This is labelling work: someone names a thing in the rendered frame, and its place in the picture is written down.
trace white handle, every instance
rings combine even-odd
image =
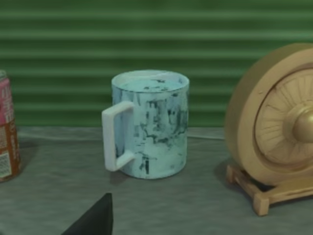
[[[125,152],[116,157],[114,117],[124,111],[132,110],[134,104],[130,101],[122,101],[114,106],[102,111],[102,134],[104,146],[105,167],[109,171],[117,171],[128,162],[134,159],[134,154],[125,150]]]

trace black object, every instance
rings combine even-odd
[[[112,235],[112,194],[105,194],[62,235]]]

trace tabletop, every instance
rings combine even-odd
[[[22,127],[18,134],[23,171],[0,184],[3,235],[59,235],[106,192],[113,196],[113,235],[313,230],[313,198],[274,205],[258,217],[242,190],[225,181],[231,160],[222,128],[189,128],[186,167],[160,180],[106,171],[101,128]]]

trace green background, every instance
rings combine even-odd
[[[190,126],[222,126],[245,70],[312,30],[308,0],[0,0],[0,69],[18,125],[100,126],[114,75],[160,69],[190,78]]]

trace wooden base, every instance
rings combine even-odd
[[[276,202],[313,195],[313,177],[283,182],[268,191],[261,191],[243,169],[228,165],[226,179],[231,184],[238,184],[252,198],[258,216],[267,215],[269,206]]]

